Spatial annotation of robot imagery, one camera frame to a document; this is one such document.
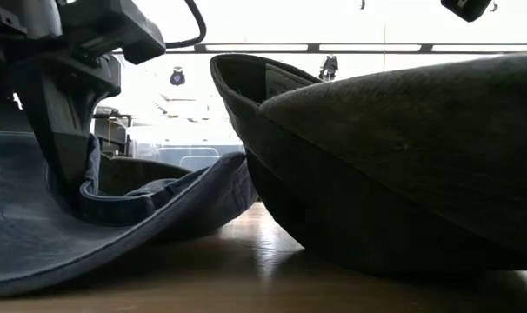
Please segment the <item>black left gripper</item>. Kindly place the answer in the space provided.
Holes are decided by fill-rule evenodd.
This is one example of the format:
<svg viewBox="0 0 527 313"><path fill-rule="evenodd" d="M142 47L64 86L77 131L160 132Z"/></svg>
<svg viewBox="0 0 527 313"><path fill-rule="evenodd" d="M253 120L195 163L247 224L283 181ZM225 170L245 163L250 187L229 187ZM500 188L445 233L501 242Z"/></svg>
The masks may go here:
<svg viewBox="0 0 527 313"><path fill-rule="evenodd" d="M77 201L84 181L95 107L121 92L121 64L114 56L98 57L95 64L77 60L84 49L79 27L70 22L79 19L84 3L0 0L0 100L17 92L68 203Z"/></svg>

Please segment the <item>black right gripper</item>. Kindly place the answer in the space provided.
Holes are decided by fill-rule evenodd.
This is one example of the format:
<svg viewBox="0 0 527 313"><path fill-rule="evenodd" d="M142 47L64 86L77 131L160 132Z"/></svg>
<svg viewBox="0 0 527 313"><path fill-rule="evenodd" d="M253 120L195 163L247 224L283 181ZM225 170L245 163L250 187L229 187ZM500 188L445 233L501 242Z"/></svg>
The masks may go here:
<svg viewBox="0 0 527 313"><path fill-rule="evenodd" d="M474 22L486 11L492 0L440 0L440 4L466 22Z"/></svg>

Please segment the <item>blue denim hat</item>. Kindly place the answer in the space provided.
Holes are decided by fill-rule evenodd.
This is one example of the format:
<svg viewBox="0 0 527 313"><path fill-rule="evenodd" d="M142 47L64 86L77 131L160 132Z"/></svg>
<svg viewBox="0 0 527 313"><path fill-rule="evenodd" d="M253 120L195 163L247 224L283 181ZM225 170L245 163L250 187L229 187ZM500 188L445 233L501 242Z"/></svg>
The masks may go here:
<svg viewBox="0 0 527 313"><path fill-rule="evenodd" d="M84 181L68 203L34 135L0 131L0 297L47 289L144 245L208 236L257 197L243 152L121 196L99 189L101 155L89 137Z"/></svg>

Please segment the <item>black storage shelf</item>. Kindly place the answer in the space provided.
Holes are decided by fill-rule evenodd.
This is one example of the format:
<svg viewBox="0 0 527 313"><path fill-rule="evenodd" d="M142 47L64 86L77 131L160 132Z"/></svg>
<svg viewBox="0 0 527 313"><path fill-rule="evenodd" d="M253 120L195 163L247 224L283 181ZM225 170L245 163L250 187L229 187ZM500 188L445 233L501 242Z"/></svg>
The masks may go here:
<svg viewBox="0 0 527 313"><path fill-rule="evenodd" d="M102 152L118 157L130 156L130 136L127 133L132 125L130 114L122 114L110 106L97 106L92 125Z"/></svg>

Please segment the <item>clear plastic bin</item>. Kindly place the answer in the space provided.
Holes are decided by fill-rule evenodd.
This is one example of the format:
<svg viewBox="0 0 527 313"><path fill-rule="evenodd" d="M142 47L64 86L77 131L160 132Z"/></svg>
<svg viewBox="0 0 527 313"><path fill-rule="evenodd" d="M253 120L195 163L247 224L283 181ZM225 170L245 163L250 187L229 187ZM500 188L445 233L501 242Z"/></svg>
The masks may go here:
<svg viewBox="0 0 527 313"><path fill-rule="evenodd" d="M133 127L129 131L132 156L168 163L187 170L200 170L221 157L244 152L242 142L230 132L171 129L157 126Z"/></svg>

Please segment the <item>overhead bar with light strips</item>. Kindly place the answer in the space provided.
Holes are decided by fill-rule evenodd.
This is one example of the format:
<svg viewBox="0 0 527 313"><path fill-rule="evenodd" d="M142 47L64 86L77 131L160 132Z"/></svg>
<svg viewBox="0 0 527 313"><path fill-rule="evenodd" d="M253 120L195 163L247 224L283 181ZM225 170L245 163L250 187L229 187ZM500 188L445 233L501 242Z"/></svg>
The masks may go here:
<svg viewBox="0 0 527 313"><path fill-rule="evenodd" d="M527 52L527 43L200 43L167 54L471 54Z"/></svg>

